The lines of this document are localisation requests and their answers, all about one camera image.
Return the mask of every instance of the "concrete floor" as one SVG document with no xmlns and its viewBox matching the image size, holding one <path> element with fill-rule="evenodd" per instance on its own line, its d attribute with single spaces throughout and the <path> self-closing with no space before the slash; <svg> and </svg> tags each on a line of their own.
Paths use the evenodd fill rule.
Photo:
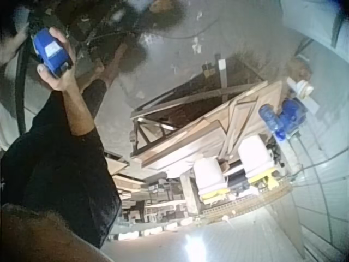
<svg viewBox="0 0 349 262">
<path fill-rule="evenodd" d="M 184 19 L 166 31 L 144 33 L 146 59 L 131 72 L 121 72 L 108 91 L 96 123 L 105 148 L 129 160 L 129 118 L 134 108 L 190 80 L 214 54 L 241 53 L 245 63 L 273 81 L 284 73 L 302 35 L 282 25 L 278 0 L 181 0 Z M 207 28 L 197 37 L 195 35 Z M 133 62 L 124 57 L 123 67 Z M 144 179 L 153 173 L 131 162 L 125 175 Z"/>
</svg>

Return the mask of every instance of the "hand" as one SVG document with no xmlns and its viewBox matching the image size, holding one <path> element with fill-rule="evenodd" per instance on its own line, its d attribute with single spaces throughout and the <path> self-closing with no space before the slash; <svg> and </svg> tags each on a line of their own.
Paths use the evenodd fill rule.
<svg viewBox="0 0 349 262">
<path fill-rule="evenodd" d="M 41 79 L 44 80 L 46 83 L 48 83 L 52 87 L 52 89 L 56 91 L 65 92 L 71 89 L 76 89 L 76 88 L 78 89 L 76 84 L 76 79 L 75 79 L 76 57 L 75 57 L 75 52 L 73 48 L 71 47 L 71 45 L 69 44 L 69 41 L 60 30 L 54 27 L 51 27 L 49 32 L 54 38 L 56 38 L 58 41 L 62 43 L 64 49 L 68 52 L 68 55 L 70 56 L 73 62 L 73 65 L 71 69 L 64 72 L 61 78 L 56 79 L 51 75 L 51 73 L 49 72 L 48 68 L 45 65 L 40 64 L 38 65 L 37 70 Z"/>
</svg>

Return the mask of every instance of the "white floor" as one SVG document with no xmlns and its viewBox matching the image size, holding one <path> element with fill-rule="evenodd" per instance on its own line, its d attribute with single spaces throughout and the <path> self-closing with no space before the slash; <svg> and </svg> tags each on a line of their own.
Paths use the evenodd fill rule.
<svg viewBox="0 0 349 262">
<path fill-rule="evenodd" d="M 230 223 L 106 242 L 102 250 L 114 261 L 308 261 L 300 257 L 264 208 L 231 219 Z"/>
</svg>

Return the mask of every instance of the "black cable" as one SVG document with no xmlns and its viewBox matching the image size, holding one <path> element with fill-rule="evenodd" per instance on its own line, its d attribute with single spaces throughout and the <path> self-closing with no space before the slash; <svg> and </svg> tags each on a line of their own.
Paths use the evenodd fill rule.
<svg viewBox="0 0 349 262">
<path fill-rule="evenodd" d="M 159 37 L 163 37 L 163 38 L 167 38 L 167 39 L 182 40 L 182 39 L 190 39 L 190 38 L 197 37 L 198 35 L 202 34 L 203 32 L 209 30 L 218 21 L 219 21 L 219 18 L 217 18 L 213 22 L 209 23 L 204 29 L 200 30 L 198 33 L 193 34 L 193 35 L 187 35 L 187 36 L 184 36 L 184 37 L 171 37 L 171 36 L 168 36 L 168 35 L 159 34 L 159 33 L 155 32 L 155 31 L 152 31 L 152 30 L 150 30 L 150 31 L 147 31 L 147 30 L 144 30 L 144 31 L 143 30 L 132 30 L 132 31 L 129 31 L 129 32 L 150 33 L 150 34 L 154 34 L 154 35 L 157 35 Z M 99 39 L 99 38 L 108 37 L 110 35 L 114 35 L 114 34 L 118 34 L 118 33 L 122 33 L 122 32 L 128 33 L 126 31 L 120 30 L 120 31 L 116 31 L 116 32 L 108 33 L 108 34 L 98 35 L 96 37 L 90 38 L 90 40 L 96 40 L 96 39 Z"/>
</svg>

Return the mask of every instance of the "wooden board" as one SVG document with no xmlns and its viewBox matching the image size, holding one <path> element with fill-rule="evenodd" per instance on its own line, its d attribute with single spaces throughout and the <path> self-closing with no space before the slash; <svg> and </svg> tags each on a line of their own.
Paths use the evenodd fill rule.
<svg viewBox="0 0 349 262">
<path fill-rule="evenodd" d="M 243 134 L 240 136 L 238 141 L 234 143 L 234 148 L 231 151 L 231 155 L 235 155 L 237 153 L 237 150 L 244 138 L 247 138 L 251 135 L 255 134 L 263 134 L 263 133 L 270 133 L 270 131 L 267 128 L 267 125 L 264 123 L 263 119 L 259 116 L 259 109 L 261 106 L 265 104 L 269 104 L 274 109 L 274 112 L 276 113 L 280 104 L 280 96 L 281 96 L 281 90 L 282 90 L 282 82 L 278 81 L 272 85 L 269 85 L 260 91 L 258 93 L 254 93 L 252 95 L 258 97 L 256 106 L 254 108 L 253 113 L 248 119 L 248 123 L 245 126 L 243 130 Z M 244 101 L 249 100 L 249 97 L 246 97 L 243 99 Z"/>
<path fill-rule="evenodd" d="M 207 116 L 204 118 L 207 120 L 209 123 L 212 123 L 216 120 L 219 120 L 221 123 L 222 127 L 224 128 L 224 131 L 228 131 L 228 126 L 229 126 L 229 108 L 223 108 L 222 110 Z"/>
<path fill-rule="evenodd" d="M 247 94 L 253 94 L 254 92 L 260 90 L 261 88 L 266 87 L 267 85 L 268 85 L 268 81 L 264 81 L 264 82 L 261 82 L 258 84 L 251 84 L 250 90 L 237 96 L 237 98 L 242 99 Z M 133 157 L 133 159 L 140 162 L 140 163 L 145 162 L 146 160 L 150 159 L 151 157 L 153 157 L 157 153 L 161 152 L 162 150 L 174 145 L 177 141 L 181 141 L 184 138 L 188 137 L 188 133 L 193 128 L 195 128 L 196 125 L 198 125 L 203 119 L 207 119 L 207 120 L 209 120 L 209 122 L 213 122 L 214 120 L 219 119 L 222 122 L 222 126 L 225 128 L 225 130 L 227 130 L 227 126 L 228 126 L 227 122 L 228 121 L 224 120 L 223 116 L 228 115 L 228 120 L 229 120 L 230 116 L 232 116 L 232 111 L 230 109 L 230 105 L 231 105 L 231 103 L 235 103 L 235 102 L 236 102 L 235 99 L 232 99 L 232 100 L 220 105 L 219 107 L 206 113 L 205 115 L 198 118 L 197 120 L 192 121 L 191 123 L 189 123 L 185 127 L 177 130 L 175 133 L 173 133 L 171 136 L 169 136 L 169 138 L 167 138 L 165 141 L 155 145 L 154 147 L 139 154 L 138 156 Z"/>
<path fill-rule="evenodd" d="M 156 171 L 166 171 L 173 164 L 185 162 L 186 165 L 193 165 L 199 154 L 205 157 L 219 153 L 226 138 L 226 134 L 219 121 L 202 128 L 193 135 L 185 138 L 163 150 L 149 160 L 142 163 L 142 168 L 149 168 Z"/>
<path fill-rule="evenodd" d="M 123 170 L 127 166 L 127 163 L 119 162 L 109 157 L 106 157 L 105 160 L 107 161 L 108 171 L 111 175 Z"/>
<path fill-rule="evenodd" d="M 232 151 L 233 145 L 236 141 L 237 136 L 241 133 L 241 129 L 245 121 L 247 120 L 250 111 L 256 102 L 244 103 L 236 105 L 234 107 L 233 115 L 230 120 L 230 127 L 227 134 L 227 139 L 224 142 L 222 150 L 219 154 L 219 159 L 223 159 L 227 154 Z"/>
<path fill-rule="evenodd" d="M 120 180 L 116 177 L 113 177 L 113 181 L 117 189 L 122 189 L 132 193 L 139 192 L 141 190 L 141 185 L 137 183 Z"/>
</svg>

